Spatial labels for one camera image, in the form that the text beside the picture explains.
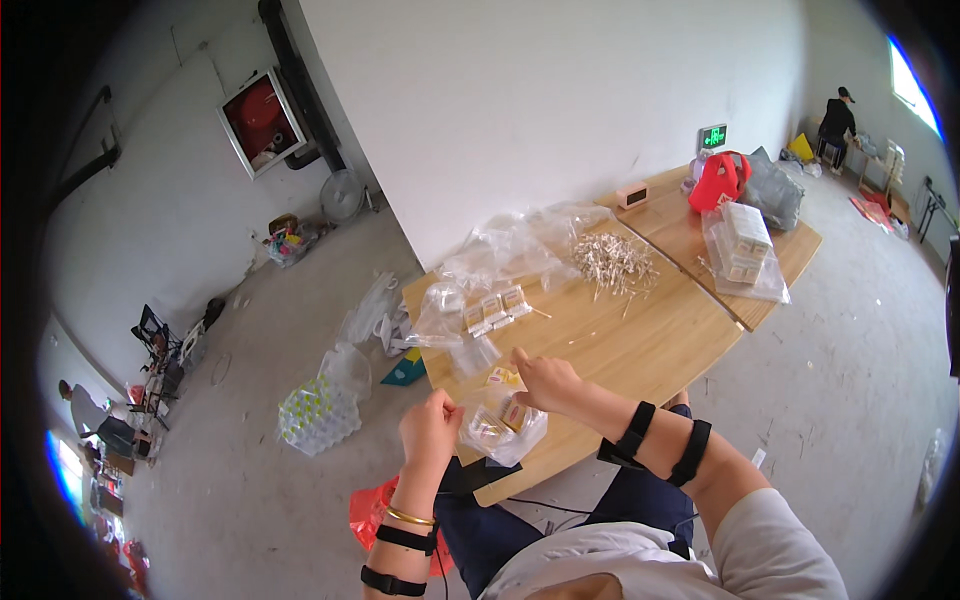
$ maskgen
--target black pipe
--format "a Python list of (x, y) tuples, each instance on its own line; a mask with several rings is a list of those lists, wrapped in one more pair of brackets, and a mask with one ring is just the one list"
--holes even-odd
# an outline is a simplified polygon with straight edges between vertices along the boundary
[(80, 141), (80, 134), (84, 132), (86, 122), (90, 120), (91, 116), (93, 116), (93, 111), (96, 110), (97, 105), (100, 104), (101, 100), (104, 101), (104, 104), (109, 104), (112, 98), (113, 94), (110, 93), (109, 85), (104, 85), (100, 88), (100, 91), (97, 92), (97, 96), (93, 99), (93, 102), (90, 103), (90, 108), (86, 110), (84, 119), (80, 122), (80, 126), (77, 128), (77, 132), (73, 134), (73, 139), (70, 140), (70, 146), (66, 149), (66, 156), (63, 158), (63, 164), (60, 166), (60, 170), (57, 172), (57, 178), (55, 179), (56, 183), (60, 183), (60, 180), (63, 179), (63, 173), (66, 171), (66, 165), (68, 162), (70, 162), (70, 157), (73, 155), (73, 151), (77, 147), (77, 142)]
[[(294, 47), (290, 43), (290, 37), (287, 35), (287, 29), (283, 25), (283, 19), (281, 18), (283, 7), (280, 6), (280, 0), (260, 0), (256, 5), (256, 9), (260, 14), (260, 18), (263, 20), (264, 26), (267, 28), (267, 35), (270, 36), (270, 42), (274, 45), (276, 59), (280, 63), (280, 72), (283, 74), (286, 83), (290, 86), (290, 93), (294, 97), (294, 102), (303, 115), (303, 120), (306, 123), (307, 129), (309, 129), (313, 135), (313, 139), (317, 144), (321, 156), (326, 160), (326, 165), (330, 168), (331, 173), (346, 169), (347, 166), (340, 156), (340, 152), (337, 150), (336, 142), (333, 140), (333, 134), (330, 132), (330, 129), (327, 128), (326, 122), (324, 121), (324, 108), (314, 101), (314, 94), (317, 92), (313, 87), (313, 82), (306, 73), (303, 61), (297, 56), (297, 53), (294, 52)], [(290, 166), (291, 169), (302, 168), (313, 160), (316, 160), (315, 157), (306, 160), (311, 154), (312, 153), (306, 153), (300, 158), (294, 158), (292, 161), (291, 158), (293, 157), (288, 156), (287, 165)]]
[(50, 194), (49, 198), (47, 198), (45, 206), (47, 211), (46, 216), (49, 217), (51, 214), (53, 214), (53, 211), (57, 209), (57, 206), (59, 206), (67, 196), (72, 194), (75, 189), (83, 185), (86, 180), (90, 179), (97, 173), (100, 173), (107, 167), (112, 167), (119, 157), (120, 145), (113, 144), (113, 148), (110, 148), (103, 154), (89, 161), (76, 173), (67, 178), (66, 181), (58, 185), (57, 188)]

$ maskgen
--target exit sign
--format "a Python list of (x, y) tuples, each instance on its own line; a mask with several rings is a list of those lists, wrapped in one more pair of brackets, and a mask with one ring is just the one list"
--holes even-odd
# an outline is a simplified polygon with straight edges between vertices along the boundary
[(727, 125), (704, 127), (697, 136), (697, 151), (713, 150), (727, 143)]

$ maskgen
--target left hand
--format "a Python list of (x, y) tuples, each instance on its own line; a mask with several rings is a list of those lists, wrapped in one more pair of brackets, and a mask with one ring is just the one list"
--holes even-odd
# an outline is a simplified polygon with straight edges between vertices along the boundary
[(408, 410), (399, 427), (406, 455), (404, 468), (439, 482), (453, 455), (464, 411), (443, 388)]

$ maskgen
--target man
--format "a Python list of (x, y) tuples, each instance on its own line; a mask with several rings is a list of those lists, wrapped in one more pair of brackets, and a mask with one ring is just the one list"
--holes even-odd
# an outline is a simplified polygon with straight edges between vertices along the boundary
[(853, 113), (847, 107), (847, 104), (856, 104), (856, 101), (843, 86), (837, 88), (837, 94), (839, 98), (827, 100), (827, 114), (824, 115), (824, 121), (820, 124), (818, 131), (820, 141), (817, 142), (818, 159), (823, 157), (827, 144), (836, 147), (830, 164), (830, 171), (834, 175), (840, 175), (843, 159), (847, 156), (847, 141), (844, 139), (844, 133), (850, 130), (850, 135), (859, 143), (856, 136), (856, 122), (853, 120)]
[[(71, 389), (69, 384), (61, 379), (60, 397), (70, 402), (70, 415), (81, 440), (92, 435), (100, 436), (111, 450), (127, 458), (133, 456), (134, 442), (143, 441), (149, 444), (153, 441), (150, 436), (134, 431), (120, 419), (105, 413), (81, 385), (75, 385)], [(89, 431), (84, 432), (84, 425)]]

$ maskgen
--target wristband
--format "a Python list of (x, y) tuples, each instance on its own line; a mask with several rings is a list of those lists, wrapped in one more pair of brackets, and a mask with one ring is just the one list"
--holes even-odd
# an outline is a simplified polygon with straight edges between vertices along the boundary
[(634, 417), (627, 425), (627, 430), (623, 432), (623, 437), (616, 443), (616, 449), (630, 457), (636, 456), (636, 450), (643, 442), (643, 436), (647, 435), (647, 428), (650, 427), (650, 421), (653, 420), (657, 407), (650, 402), (640, 402), (634, 412)]
[(690, 439), (686, 443), (684, 455), (680, 461), (673, 466), (673, 471), (667, 483), (673, 484), (678, 488), (693, 479), (697, 475), (697, 468), (700, 461), (704, 459), (704, 452), (707, 450), (707, 440), (710, 437), (710, 425), (705, 420), (693, 422), (693, 431), (690, 432)]
[(377, 573), (370, 567), (363, 565), (360, 569), (360, 581), (368, 588), (378, 589), (388, 596), (423, 596), (426, 584), (415, 584), (403, 581), (393, 575)]
[(393, 543), (404, 548), (420, 550), (427, 556), (432, 556), (433, 551), (437, 549), (437, 527), (434, 526), (426, 536), (391, 527), (390, 525), (380, 525), (376, 530), (376, 538), (388, 543)]

